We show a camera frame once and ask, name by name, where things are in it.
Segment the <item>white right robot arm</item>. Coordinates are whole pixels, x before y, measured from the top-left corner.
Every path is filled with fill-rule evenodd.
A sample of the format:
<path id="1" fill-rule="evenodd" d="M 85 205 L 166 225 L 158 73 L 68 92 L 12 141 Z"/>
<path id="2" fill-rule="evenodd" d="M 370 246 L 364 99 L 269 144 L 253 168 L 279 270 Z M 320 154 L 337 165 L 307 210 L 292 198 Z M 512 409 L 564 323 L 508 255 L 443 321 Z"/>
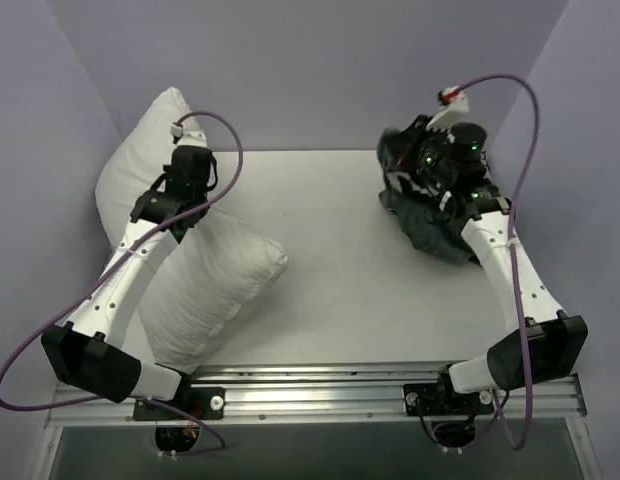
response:
<path id="1" fill-rule="evenodd" d="M 437 406 L 454 413 L 470 393 L 569 376 L 588 328 L 552 296 L 519 241 L 514 204 L 484 161 L 486 131 L 468 122 L 437 131 L 433 122 L 419 115 L 401 132 L 401 183 L 431 201 L 438 221 L 458 230 L 494 288 L 507 330 L 485 354 L 450 366 L 449 378 L 435 386 Z"/>

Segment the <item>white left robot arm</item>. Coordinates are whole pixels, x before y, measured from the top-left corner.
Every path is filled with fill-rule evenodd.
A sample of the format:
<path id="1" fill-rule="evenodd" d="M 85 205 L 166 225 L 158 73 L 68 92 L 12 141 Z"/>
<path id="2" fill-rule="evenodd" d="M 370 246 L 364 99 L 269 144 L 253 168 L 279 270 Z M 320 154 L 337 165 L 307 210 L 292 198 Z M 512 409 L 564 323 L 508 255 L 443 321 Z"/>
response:
<path id="1" fill-rule="evenodd" d="M 123 351 L 133 314 L 161 264 L 205 215 L 217 184 L 211 150 L 178 146 L 162 174 L 135 202 L 101 286 L 61 325 L 48 327 L 41 344 L 59 381 L 120 403 L 155 398 L 169 419 L 192 405 L 182 373 Z"/>

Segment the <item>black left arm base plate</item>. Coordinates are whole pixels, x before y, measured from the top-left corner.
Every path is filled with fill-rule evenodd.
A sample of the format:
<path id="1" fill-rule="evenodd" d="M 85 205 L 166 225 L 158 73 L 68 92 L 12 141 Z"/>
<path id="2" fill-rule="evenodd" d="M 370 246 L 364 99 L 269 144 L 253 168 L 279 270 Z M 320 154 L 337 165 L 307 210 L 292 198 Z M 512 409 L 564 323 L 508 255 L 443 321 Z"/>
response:
<path id="1" fill-rule="evenodd" d="M 162 400 L 168 407 L 137 400 L 132 418 L 135 421 L 171 421 L 182 419 L 178 409 L 201 420 L 219 420 L 224 416 L 226 390 L 220 386 L 187 387 L 172 400 Z"/>

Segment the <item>white pillow insert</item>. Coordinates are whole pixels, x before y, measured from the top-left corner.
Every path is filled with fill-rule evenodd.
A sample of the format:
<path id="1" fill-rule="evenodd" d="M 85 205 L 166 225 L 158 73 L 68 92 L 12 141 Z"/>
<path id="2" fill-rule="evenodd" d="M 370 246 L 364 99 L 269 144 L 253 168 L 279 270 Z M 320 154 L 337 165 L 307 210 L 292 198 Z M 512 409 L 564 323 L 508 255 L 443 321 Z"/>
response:
<path id="1" fill-rule="evenodd" d="M 170 160 L 170 125 L 190 110 L 179 89 L 164 90 L 106 163 L 95 198 L 111 244 L 122 238 L 136 199 Z M 124 351 L 194 372 L 251 320 L 287 262 L 279 243 L 212 207 L 153 277 L 129 324 Z"/>

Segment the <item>zebra and grey plush pillowcase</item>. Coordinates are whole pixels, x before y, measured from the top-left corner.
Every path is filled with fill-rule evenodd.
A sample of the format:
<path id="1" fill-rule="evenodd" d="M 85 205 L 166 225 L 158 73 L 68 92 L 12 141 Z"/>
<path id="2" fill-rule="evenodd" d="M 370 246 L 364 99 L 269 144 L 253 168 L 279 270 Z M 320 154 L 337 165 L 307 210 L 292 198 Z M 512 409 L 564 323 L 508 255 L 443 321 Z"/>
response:
<path id="1" fill-rule="evenodd" d="M 400 134 L 401 131 L 394 127 L 386 128 L 377 143 L 376 156 L 384 183 L 384 189 L 378 194 L 381 204 L 394 216 L 416 250 L 453 265 L 479 265 L 478 258 L 460 233 L 453 229 L 452 222 L 435 222 L 428 207 L 431 198 L 411 190 L 406 178 L 391 175 L 398 158 L 393 143 L 399 140 Z"/>

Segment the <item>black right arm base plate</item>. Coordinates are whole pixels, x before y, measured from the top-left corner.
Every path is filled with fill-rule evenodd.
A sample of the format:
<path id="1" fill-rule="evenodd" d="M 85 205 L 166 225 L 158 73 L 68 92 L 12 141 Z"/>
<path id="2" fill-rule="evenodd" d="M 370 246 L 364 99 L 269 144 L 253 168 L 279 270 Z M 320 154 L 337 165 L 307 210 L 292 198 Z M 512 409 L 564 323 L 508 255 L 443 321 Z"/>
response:
<path id="1" fill-rule="evenodd" d="M 435 383 L 412 383 L 402 386 L 404 405 L 408 416 L 461 416 L 488 415 L 494 412 L 491 401 L 481 402 L 478 393 L 459 394 Z"/>

